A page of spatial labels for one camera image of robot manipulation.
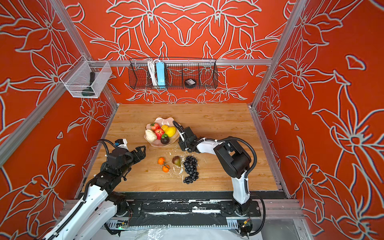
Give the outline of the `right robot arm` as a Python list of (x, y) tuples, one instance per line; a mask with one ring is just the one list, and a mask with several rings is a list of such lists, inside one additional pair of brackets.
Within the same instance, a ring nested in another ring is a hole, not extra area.
[(266, 221), (266, 211), (263, 210), (260, 226), (253, 231), (251, 216), (254, 214), (250, 210), (253, 201), (248, 176), (256, 167), (258, 157), (252, 146), (243, 139), (231, 136), (221, 140), (198, 138), (191, 128), (183, 128), (175, 121), (173, 123), (180, 134), (178, 143), (182, 151), (215, 155), (226, 174), (231, 177), (233, 199), (222, 201), (220, 207), (223, 216), (247, 218), (238, 226), (236, 233), (247, 238), (260, 233)]

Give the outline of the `dark purple mangosteen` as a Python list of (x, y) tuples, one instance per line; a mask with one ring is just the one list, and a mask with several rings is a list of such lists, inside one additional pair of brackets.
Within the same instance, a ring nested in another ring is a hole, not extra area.
[(161, 143), (162, 143), (163, 145), (167, 145), (169, 142), (170, 142), (170, 138), (169, 138), (169, 136), (168, 136), (167, 134), (163, 134), (163, 135), (161, 136)]

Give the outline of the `pink scalloped fruit bowl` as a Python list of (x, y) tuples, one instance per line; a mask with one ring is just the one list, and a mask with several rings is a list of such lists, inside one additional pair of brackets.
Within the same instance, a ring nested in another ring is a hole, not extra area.
[(174, 118), (157, 118), (147, 124), (144, 139), (153, 147), (165, 147), (178, 140), (180, 133), (175, 127)]

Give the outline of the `large yellow lemon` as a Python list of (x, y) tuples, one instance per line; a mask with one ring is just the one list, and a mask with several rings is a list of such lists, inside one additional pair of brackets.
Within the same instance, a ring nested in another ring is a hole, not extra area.
[(176, 127), (172, 126), (172, 127), (168, 127), (166, 130), (165, 130), (165, 134), (171, 138), (173, 137), (177, 132), (177, 129)]

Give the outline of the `red apple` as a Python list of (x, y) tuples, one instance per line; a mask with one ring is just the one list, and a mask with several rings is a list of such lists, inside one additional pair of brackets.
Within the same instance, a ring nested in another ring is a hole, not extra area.
[(160, 128), (155, 131), (155, 134), (157, 136), (157, 139), (160, 140), (162, 136), (165, 134), (165, 132)]

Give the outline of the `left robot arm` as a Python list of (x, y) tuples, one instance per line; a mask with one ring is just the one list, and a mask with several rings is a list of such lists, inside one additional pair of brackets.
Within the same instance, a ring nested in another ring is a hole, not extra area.
[(85, 187), (83, 197), (50, 231), (44, 240), (89, 240), (112, 217), (132, 215), (127, 197), (114, 191), (132, 166), (146, 157), (146, 147), (129, 151), (123, 145), (107, 152), (101, 171)]

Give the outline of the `red strawberry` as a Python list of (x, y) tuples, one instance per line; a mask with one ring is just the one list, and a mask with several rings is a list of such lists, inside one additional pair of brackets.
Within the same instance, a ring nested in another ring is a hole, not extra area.
[(152, 131), (155, 132), (157, 129), (160, 129), (161, 126), (158, 123), (152, 123), (152, 124), (150, 124), (150, 128)]

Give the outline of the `beige garlic bulb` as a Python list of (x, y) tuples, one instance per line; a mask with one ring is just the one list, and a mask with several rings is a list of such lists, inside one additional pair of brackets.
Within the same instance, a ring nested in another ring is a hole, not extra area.
[(145, 138), (148, 142), (152, 143), (157, 140), (157, 135), (152, 130), (145, 131)]

